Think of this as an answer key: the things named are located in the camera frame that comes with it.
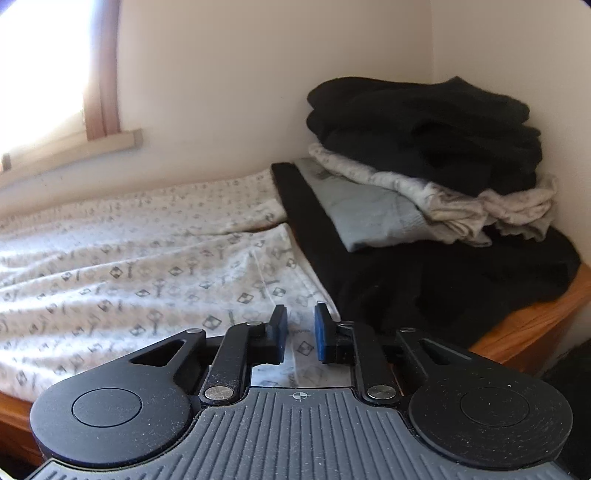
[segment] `window sill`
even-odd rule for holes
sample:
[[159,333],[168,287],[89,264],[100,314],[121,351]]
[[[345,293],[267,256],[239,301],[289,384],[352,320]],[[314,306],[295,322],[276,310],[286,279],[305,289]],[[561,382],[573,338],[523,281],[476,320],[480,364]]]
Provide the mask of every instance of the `window sill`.
[[0,189],[18,180],[45,173],[79,160],[139,148],[141,144],[141,130],[121,132],[90,141],[86,139],[86,133],[72,135],[30,150],[15,158],[10,158],[10,168],[0,174]]

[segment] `folded black clothing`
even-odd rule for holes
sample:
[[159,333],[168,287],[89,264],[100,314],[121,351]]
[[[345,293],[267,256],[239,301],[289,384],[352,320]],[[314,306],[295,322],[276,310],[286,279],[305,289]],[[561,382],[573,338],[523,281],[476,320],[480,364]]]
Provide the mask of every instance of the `folded black clothing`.
[[461,78],[434,85],[346,77],[308,95],[307,125],[329,150],[477,196],[535,186],[540,132],[529,108]]
[[297,167],[272,166],[295,238],[344,321],[394,334],[413,326],[468,347],[514,310],[562,295],[579,256],[550,228],[543,242],[500,236],[487,248],[419,241],[347,252]]

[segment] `black sweater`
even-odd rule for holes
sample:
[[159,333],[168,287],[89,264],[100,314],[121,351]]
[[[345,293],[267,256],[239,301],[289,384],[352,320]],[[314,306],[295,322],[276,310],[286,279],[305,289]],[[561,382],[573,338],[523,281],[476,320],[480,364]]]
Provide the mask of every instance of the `black sweater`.
[[308,95],[307,125],[329,150],[381,171],[477,196],[535,186],[539,134],[530,110],[461,78],[434,85],[346,77]]

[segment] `ribbed gray surface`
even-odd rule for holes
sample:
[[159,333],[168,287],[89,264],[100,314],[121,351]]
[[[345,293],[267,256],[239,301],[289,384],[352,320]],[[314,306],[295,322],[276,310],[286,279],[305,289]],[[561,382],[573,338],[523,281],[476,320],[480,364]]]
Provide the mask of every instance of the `ribbed gray surface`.
[[359,402],[348,388],[251,388],[231,407],[208,408],[163,455],[118,471],[45,464],[36,480],[567,480],[547,463],[487,472],[441,458],[417,441],[400,415]]

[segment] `light blue towel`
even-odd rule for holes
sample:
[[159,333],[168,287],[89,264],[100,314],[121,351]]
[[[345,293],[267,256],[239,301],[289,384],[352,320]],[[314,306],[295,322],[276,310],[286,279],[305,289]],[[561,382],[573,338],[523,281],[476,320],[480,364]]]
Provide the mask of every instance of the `light blue towel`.
[[361,185],[332,174],[311,158],[295,161],[349,252],[418,240],[448,244],[457,235],[442,223],[429,224],[413,202],[392,190]]

